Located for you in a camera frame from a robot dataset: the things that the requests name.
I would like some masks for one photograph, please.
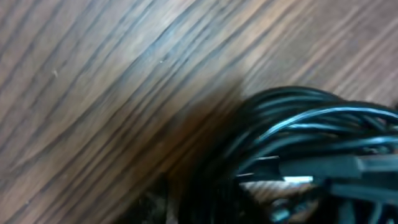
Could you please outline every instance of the white speck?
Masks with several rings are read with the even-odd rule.
[[[55,76],[55,78],[58,78],[58,72],[55,69],[52,70],[52,74]]]

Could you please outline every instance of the brown wood grain surface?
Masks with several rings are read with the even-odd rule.
[[[398,100],[396,0],[0,0],[0,223],[109,223],[241,100]]]

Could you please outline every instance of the wood grain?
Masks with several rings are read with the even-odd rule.
[[[272,86],[396,103],[397,10],[1,0],[0,222],[109,223],[163,172],[178,198],[228,112]]]

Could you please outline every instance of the black cable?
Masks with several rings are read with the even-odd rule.
[[[281,180],[278,164],[284,161],[315,156],[392,154],[398,144],[398,131],[394,128],[397,125],[396,110],[374,103],[346,101],[312,88],[289,86],[256,94],[235,111],[230,126],[194,171],[181,202],[179,223],[276,222],[270,218],[275,213],[267,213],[240,184]],[[268,156],[277,156],[277,160],[259,159]],[[338,181],[323,177],[317,192],[321,189],[334,197],[329,189]],[[292,207],[293,201],[300,204],[297,199],[291,200],[284,208],[286,211],[278,212],[292,213],[296,209]],[[380,215],[382,204],[376,205],[373,214]]]

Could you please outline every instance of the black wire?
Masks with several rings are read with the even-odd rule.
[[[258,166],[259,157],[388,154],[398,143],[392,128],[397,125],[396,110],[313,88],[288,86],[256,94],[235,111],[193,173],[179,223],[267,223],[262,208],[239,186],[282,178],[273,164]]]

